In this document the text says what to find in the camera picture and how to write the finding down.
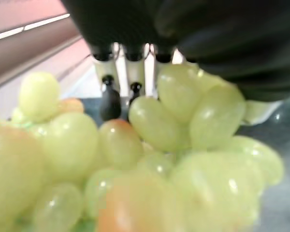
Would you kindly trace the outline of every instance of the grape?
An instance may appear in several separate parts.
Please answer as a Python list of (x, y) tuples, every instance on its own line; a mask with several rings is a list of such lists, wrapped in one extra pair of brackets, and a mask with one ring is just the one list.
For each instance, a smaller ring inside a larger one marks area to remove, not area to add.
[(113, 179), (121, 174), (119, 170), (102, 169), (88, 179), (85, 187), (85, 206), (90, 218), (95, 219), (98, 216), (104, 196), (112, 188)]
[(67, 232), (81, 217), (83, 199), (72, 184), (61, 183), (47, 189), (37, 200), (32, 221), (35, 232)]
[(219, 76), (211, 75), (202, 69), (198, 71), (195, 81), (203, 94), (209, 91), (212, 87), (228, 85), (228, 83), (222, 80)]
[(205, 150), (223, 144), (238, 129), (245, 100), (233, 86), (215, 86), (201, 99), (190, 123), (192, 147)]
[(130, 169), (144, 152), (138, 134), (122, 119), (105, 122), (99, 129), (99, 136), (103, 153), (116, 168)]
[(0, 232), (14, 232), (14, 228), (15, 224), (11, 220), (0, 225)]
[(92, 164), (90, 166), (88, 175), (91, 175), (94, 171), (103, 169), (110, 166), (109, 161), (107, 160), (106, 155), (102, 152), (101, 144), (98, 144), (96, 149), (96, 155), (92, 161)]
[(138, 97), (129, 110), (129, 121), (145, 142), (160, 151), (173, 152), (182, 147), (183, 130), (162, 104)]
[(36, 124), (29, 128), (29, 131), (37, 139), (44, 138), (47, 135), (49, 124)]
[(185, 231), (175, 189), (153, 172), (135, 171), (115, 180), (99, 211), (98, 232)]
[(171, 182), (186, 202), (194, 231), (246, 226), (258, 210), (258, 197), (250, 191), (246, 173), (239, 172), (236, 163), (224, 161), (224, 156), (192, 153), (172, 172)]
[(32, 73), (21, 85), (19, 106), (30, 121), (43, 122), (58, 111), (60, 86), (53, 75)]
[(0, 224), (33, 203), (43, 179), (41, 145), (26, 131), (0, 127)]
[(84, 112), (82, 102), (76, 98), (64, 99), (59, 102), (59, 114), (67, 112)]
[(92, 220), (81, 220), (71, 232), (94, 232), (95, 222)]
[(267, 145), (245, 136), (234, 136), (219, 148), (252, 158), (262, 171), (265, 182), (278, 184), (284, 176), (284, 164), (280, 156)]
[(43, 138), (46, 160), (57, 181), (82, 181), (96, 155), (98, 129), (95, 122), (82, 113), (66, 113), (56, 117)]
[(137, 167), (140, 169), (146, 168), (161, 176), (167, 177), (173, 168), (173, 164), (163, 153), (151, 152), (146, 154), (146, 156), (138, 162)]
[(144, 154), (155, 151), (155, 149), (148, 143), (142, 142)]
[(201, 98), (193, 68), (185, 64), (166, 66), (158, 75), (159, 99), (176, 119), (187, 124)]
[(11, 122), (15, 124), (23, 124), (30, 122), (30, 120), (24, 115), (24, 113), (19, 108), (15, 108), (12, 113)]

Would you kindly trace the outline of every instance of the table surface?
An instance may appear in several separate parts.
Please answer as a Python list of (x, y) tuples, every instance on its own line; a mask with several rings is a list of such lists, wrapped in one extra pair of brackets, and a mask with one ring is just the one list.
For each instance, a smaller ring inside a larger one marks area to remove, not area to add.
[[(122, 98), (121, 118), (127, 119), (127, 98)], [(101, 99), (81, 99), (86, 113), (92, 116), (98, 125)], [(290, 232), (290, 99), (278, 108), (263, 124), (253, 127), (241, 127), (237, 134), (247, 135), (263, 141), (276, 149), (284, 160), (286, 173), (282, 183), (268, 189), (262, 198), (260, 220), (254, 232)]]

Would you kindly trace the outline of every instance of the grape bunch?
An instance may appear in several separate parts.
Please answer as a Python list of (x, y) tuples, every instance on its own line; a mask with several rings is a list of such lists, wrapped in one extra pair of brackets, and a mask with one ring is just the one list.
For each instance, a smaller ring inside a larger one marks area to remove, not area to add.
[(187, 64), (100, 128), (48, 73), (0, 120), (0, 232), (240, 232), (283, 178), (280, 156), (236, 133), (240, 91)]

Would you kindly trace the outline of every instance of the pink wall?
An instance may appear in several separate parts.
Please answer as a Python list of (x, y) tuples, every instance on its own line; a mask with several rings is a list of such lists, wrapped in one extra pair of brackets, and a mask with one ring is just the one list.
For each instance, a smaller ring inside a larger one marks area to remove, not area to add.
[(60, 0), (0, 0), (0, 31), (65, 12)]

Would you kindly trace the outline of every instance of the green grape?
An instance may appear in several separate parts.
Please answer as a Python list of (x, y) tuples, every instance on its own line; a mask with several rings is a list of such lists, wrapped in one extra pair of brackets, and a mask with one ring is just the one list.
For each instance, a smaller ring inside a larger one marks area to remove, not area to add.
[(278, 184), (284, 176), (284, 164), (277, 152), (252, 138), (234, 136), (218, 150), (235, 152), (251, 158), (259, 166), (268, 185)]
[(47, 136), (47, 130), (48, 130), (49, 124), (36, 124), (29, 128), (29, 131), (33, 134), (33, 136), (37, 139), (44, 138)]
[(72, 112), (56, 117), (43, 138), (46, 161), (57, 181), (79, 182), (96, 155), (98, 129), (87, 115)]
[(80, 220), (71, 232), (94, 232), (95, 222), (93, 220)]
[(30, 122), (30, 120), (24, 115), (24, 113), (19, 108), (15, 108), (12, 112), (11, 122), (15, 124), (23, 124)]
[(36, 72), (27, 76), (19, 92), (19, 107), (30, 121), (43, 122), (58, 111), (60, 86), (49, 73)]
[(150, 144), (144, 141), (142, 142), (142, 145), (143, 145), (144, 154), (155, 151), (155, 149)]
[(185, 64), (168, 65), (158, 75), (160, 101), (183, 124), (190, 122), (201, 98), (195, 75), (193, 68)]
[(0, 232), (14, 232), (15, 223), (14, 221), (8, 221), (0, 225)]
[(99, 129), (99, 136), (102, 151), (115, 168), (130, 169), (144, 152), (138, 134), (122, 119), (105, 122)]
[(192, 153), (174, 168), (171, 182), (182, 194), (188, 224), (194, 231), (244, 227), (255, 220), (258, 196), (238, 163), (224, 153)]
[(179, 150), (183, 145), (183, 129), (153, 98), (138, 97), (129, 110), (129, 121), (145, 142), (165, 152)]
[(0, 224), (16, 218), (43, 187), (44, 153), (29, 133), (0, 127)]
[(67, 232), (76, 225), (82, 211), (82, 193), (76, 186), (55, 185), (37, 200), (32, 216), (34, 231)]
[(90, 169), (88, 171), (88, 175), (91, 175), (94, 171), (109, 167), (110, 163), (107, 160), (106, 155), (102, 152), (101, 143), (98, 144), (96, 149), (96, 155), (92, 161)]
[(90, 218), (98, 216), (105, 194), (112, 188), (113, 180), (121, 174), (119, 170), (102, 169), (89, 177), (85, 187), (85, 210)]
[(137, 163), (137, 168), (146, 168), (167, 177), (173, 168), (173, 163), (162, 152), (151, 152)]
[(211, 88), (201, 99), (190, 123), (192, 147), (205, 150), (226, 142), (239, 128), (245, 107), (236, 87)]
[(228, 83), (219, 76), (206, 73), (202, 69), (198, 71), (196, 76), (197, 78), (195, 78), (195, 81), (203, 94), (208, 92), (212, 87), (228, 85)]
[(99, 211), (98, 232), (186, 231), (176, 191), (148, 170), (128, 172), (114, 181)]

